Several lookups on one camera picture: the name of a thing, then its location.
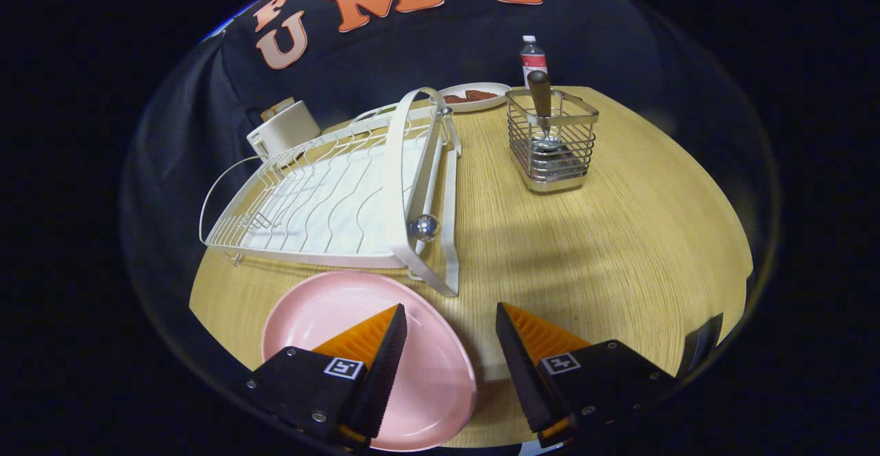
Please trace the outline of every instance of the stainless steel utensil holder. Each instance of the stainless steel utensil holder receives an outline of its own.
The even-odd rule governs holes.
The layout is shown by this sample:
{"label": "stainless steel utensil holder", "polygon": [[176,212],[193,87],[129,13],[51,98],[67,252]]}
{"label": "stainless steel utensil holder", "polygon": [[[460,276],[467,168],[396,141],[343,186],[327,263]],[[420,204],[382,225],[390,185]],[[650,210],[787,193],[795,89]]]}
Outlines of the stainless steel utensil holder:
{"label": "stainless steel utensil holder", "polygon": [[554,192],[581,186],[593,153],[600,113],[577,96],[551,90],[550,130],[538,126],[528,89],[510,90],[507,127],[510,153],[525,186],[535,192]]}

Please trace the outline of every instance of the wire rack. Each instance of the wire rack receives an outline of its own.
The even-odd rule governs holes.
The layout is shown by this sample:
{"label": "wire rack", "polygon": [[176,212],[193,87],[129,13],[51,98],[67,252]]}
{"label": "wire rack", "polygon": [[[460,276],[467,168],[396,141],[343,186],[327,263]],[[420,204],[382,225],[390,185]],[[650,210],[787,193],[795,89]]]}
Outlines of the wire rack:
{"label": "wire rack", "polygon": [[551,192],[581,186],[590,168],[598,111],[563,91],[551,91],[545,136],[528,89],[506,93],[510,152],[528,189]]}
{"label": "wire rack", "polygon": [[[426,243],[406,232],[406,222],[430,214],[446,146],[456,154],[447,155],[444,190],[446,203],[451,199],[453,205],[451,215],[445,209],[443,214],[449,276],[449,260],[458,262],[452,235],[447,233],[454,230],[454,166],[460,143],[442,96],[439,105],[414,109],[418,92],[440,96],[433,89],[414,90],[398,105],[365,112],[346,128],[267,158],[202,242],[235,265],[248,254],[342,267],[409,267],[412,278],[422,279],[406,261],[419,259]],[[262,157],[232,165],[214,186],[233,168],[256,158]],[[205,198],[202,218],[214,186]],[[200,219],[200,237],[203,224]],[[427,264],[418,262],[421,265],[415,267],[424,271]],[[454,274],[456,293],[456,268]]]}

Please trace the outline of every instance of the table surface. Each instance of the table surface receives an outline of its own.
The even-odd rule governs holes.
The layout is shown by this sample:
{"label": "table surface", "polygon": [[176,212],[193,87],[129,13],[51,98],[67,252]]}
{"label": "table surface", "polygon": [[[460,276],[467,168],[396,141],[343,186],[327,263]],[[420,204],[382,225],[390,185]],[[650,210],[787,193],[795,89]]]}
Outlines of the table surface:
{"label": "table surface", "polygon": [[[599,111],[581,189],[550,195],[526,190],[509,156],[505,106],[456,114],[463,146],[456,186],[459,296],[440,296],[410,281],[405,270],[365,270],[393,277],[427,299],[474,363],[474,415],[444,446],[535,438],[494,331],[497,302],[524,308],[590,343],[622,340],[672,375],[686,334],[723,312],[720,337],[726,337],[745,308],[751,253],[710,175],[669,136],[613,99],[588,87],[557,89]],[[434,199],[442,203],[441,196]],[[436,206],[434,213],[442,212]],[[429,245],[423,256],[443,268],[439,247]],[[300,281],[332,269],[249,256],[236,268],[205,252],[190,309],[214,339],[255,369],[274,303]]]}

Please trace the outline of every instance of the black fabric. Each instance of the black fabric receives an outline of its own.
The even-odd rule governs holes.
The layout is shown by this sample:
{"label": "black fabric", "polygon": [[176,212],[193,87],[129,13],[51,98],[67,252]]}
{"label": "black fabric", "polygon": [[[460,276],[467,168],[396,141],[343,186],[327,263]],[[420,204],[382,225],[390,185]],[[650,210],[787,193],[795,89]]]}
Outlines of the black fabric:
{"label": "black fabric", "polygon": [[[245,136],[261,123],[260,112],[294,96],[329,127],[422,85],[520,85],[524,34],[536,35],[547,51],[554,83],[594,87],[684,146],[738,211],[760,267],[772,183],[757,115],[707,52],[637,2],[444,0],[412,13],[392,9],[384,18],[362,10],[370,23],[340,33],[335,2],[288,0],[272,23],[255,32],[254,12],[268,1],[246,9],[169,74],[145,108],[122,178],[122,245],[135,290],[178,356],[213,386],[228,386],[244,367],[188,308],[205,250],[199,215],[217,177],[252,155]],[[305,11],[305,53],[289,67],[272,69],[256,41],[299,10]],[[283,29],[277,41],[279,48],[290,46]],[[218,184],[206,231],[258,163],[233,170]]]}

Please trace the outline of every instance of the pink plate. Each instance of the pink plate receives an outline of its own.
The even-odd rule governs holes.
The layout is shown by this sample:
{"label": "pink plate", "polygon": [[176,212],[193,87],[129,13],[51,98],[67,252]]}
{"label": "pink plate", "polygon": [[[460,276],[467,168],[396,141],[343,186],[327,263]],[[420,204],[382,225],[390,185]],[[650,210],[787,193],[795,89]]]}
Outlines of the pink plate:
{"label": "pink plate", "polygon": [[364,272],[326,272],[293,287],[269,313],[263,361],[286,346],[313,349],[378,312],[402,303],[406,344],[379,435],[371,447],[409,452],[455,437],[474,412],[474,368],[458,336],[409,287]]}

